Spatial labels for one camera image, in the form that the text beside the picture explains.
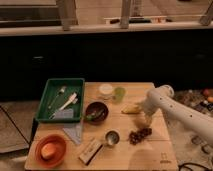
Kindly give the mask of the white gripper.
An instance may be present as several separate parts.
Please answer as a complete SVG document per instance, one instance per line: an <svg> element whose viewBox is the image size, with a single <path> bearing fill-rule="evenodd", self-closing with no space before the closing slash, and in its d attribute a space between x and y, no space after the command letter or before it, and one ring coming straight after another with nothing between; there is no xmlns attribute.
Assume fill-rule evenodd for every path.
<svg viewBox="0 0 213 171"><path fill-rule="evenodd" d="M137 106L145 114L145 124L150 125L153 120L153 114L155 113L155 107L149 100L138 102Z"/></svg>

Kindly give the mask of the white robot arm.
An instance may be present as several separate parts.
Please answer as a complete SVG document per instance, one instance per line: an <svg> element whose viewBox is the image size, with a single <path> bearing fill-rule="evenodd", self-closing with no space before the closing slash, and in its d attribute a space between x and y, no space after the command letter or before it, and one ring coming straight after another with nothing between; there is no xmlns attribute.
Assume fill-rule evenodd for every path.
<svg viewBox="0 0 213 171"><path fill-rule="evenodd" d="M165 111L213 146L213 118L176 102L173 96L173 88L170 85L162 85L150 89L146 98L138 105L148 116L152 116L158 109Z"/></svg>

